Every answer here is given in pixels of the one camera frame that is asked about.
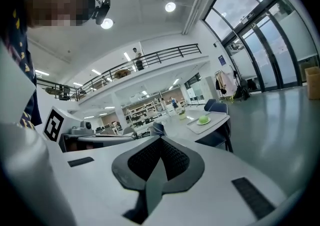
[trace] gray floor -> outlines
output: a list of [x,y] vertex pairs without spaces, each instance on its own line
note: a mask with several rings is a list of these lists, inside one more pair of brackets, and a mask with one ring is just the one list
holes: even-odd
[[320,100],[306,87],[252,95],[229,104],[234,154],[287,195],[308,182],[320,150]]

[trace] light fixture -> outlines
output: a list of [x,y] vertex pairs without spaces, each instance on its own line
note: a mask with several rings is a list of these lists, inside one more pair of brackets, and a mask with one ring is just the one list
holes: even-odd
[[101,73],[99,71],[96,71],[95,69],[92,69],[91,71],[94,72],[95,74],[98,74],[99,76],[101,75]]
[[112,25],[114,25],[114,22],[109,18],[105,18],[101,24],[101,27],[107,30],[107,29],[110,29]]
[[125,58],[128,60],[128,62],[130,62],[131,59],[130,59],[129,55],[126,52],[124,52],[123,54],[124,54]]
[[173,2],[169,2],[168,4],[165,5],[165,10],[167,12],[173,12],[176,9],[176,4]]
[[45,72],[43,72],[43,71],[40,71],[40,70],[35,70],[35,72],[36,73],[39,73],[39,74],[42,74],[42,75],[45,75],[45,76],[49,76],[49,74],[48,73],[45,73]]

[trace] person on balcony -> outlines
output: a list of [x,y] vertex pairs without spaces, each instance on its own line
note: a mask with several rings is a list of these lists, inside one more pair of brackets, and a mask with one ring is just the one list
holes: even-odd
[[[6,23],[1,39],[9,55],[37,86],[37,77],[28,51],[27,28],[57,25],[81,25],[93,14],[95,0],[20,0]],[[21,116],[23,127],[34,129],[42,123],[37,90]]]
[[140,59],[142,54],[140,51],[137,51],[136,48],[133,49],[133,51],[135,52],[135,58],[137,59],[135,61],[135,66],[137,68],[138,71],[142,71],[144,69],[144,66],[143,66],[143,62],[142,60]]

